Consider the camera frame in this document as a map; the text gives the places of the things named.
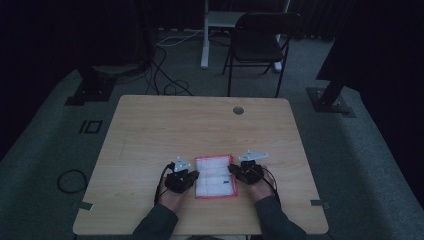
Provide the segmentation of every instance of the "person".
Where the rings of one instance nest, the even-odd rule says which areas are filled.
[[[268,182],[274,184],[267,171],[264,171],[264,177]],[[277,202],[272,189],[265,181],[261,180],[255,184],[248,185],[248,187],[250,195],[255,202],[264,240],[306,239],[305,231],[288,219]],[[166,187],[161,186],[161,192],[164,191],[166,191]],[[133,239],[170,239],[178,222],[176,213],[187,193],[188,191],[181,194],[166,191],[162,194],[158,204],[150,210],[134,230]]]

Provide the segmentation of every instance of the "black chair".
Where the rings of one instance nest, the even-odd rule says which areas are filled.
[[[263,73],[265,74],[274,62],[282,62],[277,92],[275,93],[275,97],[278,97],[289,52],[289,42],[297,33],[300,25],[301,17],[297,13],[251,12],[242,15],[237,20],[235,29],[231,34],[230,49],[222,70],[222,74],[224,74],[226,68],[230,68],[227,96],[229,97],[231,92],[233,67],[267,66]],[[276,38],[278,34],[281,34],[283,40],[281,46]],[[234,59],[241,64],[234,65]]]

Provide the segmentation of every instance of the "desk leg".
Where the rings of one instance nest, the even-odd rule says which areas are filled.
[[[204,19],[204,33],[203,33],[203,50],[202,50],[202,61],[200,63],[201,69],[208,68],[209,61],[209,0],[205,0],[205,19]]]

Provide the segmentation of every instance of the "wooden table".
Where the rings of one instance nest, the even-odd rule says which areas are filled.
[[[233,112],[237,106],[243,114]],[[74,232],[131,234],[177,156],[195,166],[196,156],[238,157],[248,149],[269,154],[257,162],[274,174],[288,217],[309,234],[326,233],[322,207],[310,203],[319,195],[287,100],[176,96],[120,99],[84,196],[93,207],[79,210]],[[238,190],[237,197],[199,200],[190,189],[174,234],[259,234],[247,187],[238,182]]]

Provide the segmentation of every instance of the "metal stand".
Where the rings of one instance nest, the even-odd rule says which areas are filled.
[[[351,107],[346,106],[340,95],[343,86],[328,85],[327,88],[306,88],[316,112],[341,113],[345,118],[356,118]]]
[[[116,79],[103,77],[94,69],[78,69],[82,82],[73,97],[69,97],[65,106],[83,106],[85,102],[108,102]]]

